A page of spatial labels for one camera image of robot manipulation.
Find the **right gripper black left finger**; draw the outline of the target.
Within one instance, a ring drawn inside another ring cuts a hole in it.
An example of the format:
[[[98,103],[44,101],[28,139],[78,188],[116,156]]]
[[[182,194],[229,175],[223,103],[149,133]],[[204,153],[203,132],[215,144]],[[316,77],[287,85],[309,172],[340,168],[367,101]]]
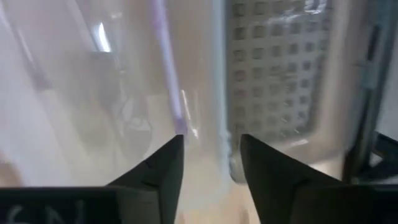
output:
[[[109,185],[117,187],[122,223],[173,224],[184,172],[184,139],[176,135]]]

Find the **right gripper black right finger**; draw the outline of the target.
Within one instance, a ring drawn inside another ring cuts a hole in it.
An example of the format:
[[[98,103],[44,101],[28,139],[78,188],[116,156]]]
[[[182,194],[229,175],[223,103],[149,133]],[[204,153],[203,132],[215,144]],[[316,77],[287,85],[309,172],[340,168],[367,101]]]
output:
[[[261,223],[289,223],[296,191],[304,186],[341,184],[250,134],[241,136],[240,155]]]

